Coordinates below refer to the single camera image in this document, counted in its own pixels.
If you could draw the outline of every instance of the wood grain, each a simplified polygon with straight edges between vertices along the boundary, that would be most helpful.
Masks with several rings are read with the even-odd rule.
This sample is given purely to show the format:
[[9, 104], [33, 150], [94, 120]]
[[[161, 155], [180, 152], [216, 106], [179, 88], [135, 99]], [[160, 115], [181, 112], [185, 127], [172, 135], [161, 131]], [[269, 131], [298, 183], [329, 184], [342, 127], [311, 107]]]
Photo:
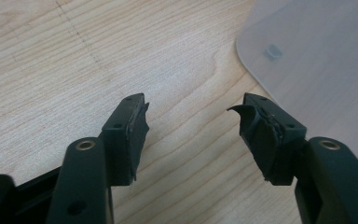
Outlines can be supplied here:
[[96, 136], [144, 92], [138, 181], [116, 223], [298, 223], [292, 187], [265, 182], [226, 108], [266, 95], [234, 41], [253, 1], [0, 1], [0, 174], [21, 184]]

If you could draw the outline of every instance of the metal grommet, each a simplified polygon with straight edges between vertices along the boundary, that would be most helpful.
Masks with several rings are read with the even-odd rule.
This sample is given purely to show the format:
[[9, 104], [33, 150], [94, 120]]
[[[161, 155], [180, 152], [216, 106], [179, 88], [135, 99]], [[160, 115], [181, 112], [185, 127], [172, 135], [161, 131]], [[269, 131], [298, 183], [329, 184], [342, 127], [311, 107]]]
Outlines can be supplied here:
[[95, 142], [94, 141], [90, 141], [90, 140], [86, 140], [86, 141], [82, 141], [82, 142], [79, 142], [77, 145], [76, 145], [76, 149], [77, 150], [88, 150], [88, 149], [91, 149], [95, 147]]
[[328, 141], [328, 140], [322, 140], [319, 142], [319, 144], [322, 147], [325, 147], [330, 150], [339, 150], [341, 148], [337, 143], [334, 143], [334, 142]]

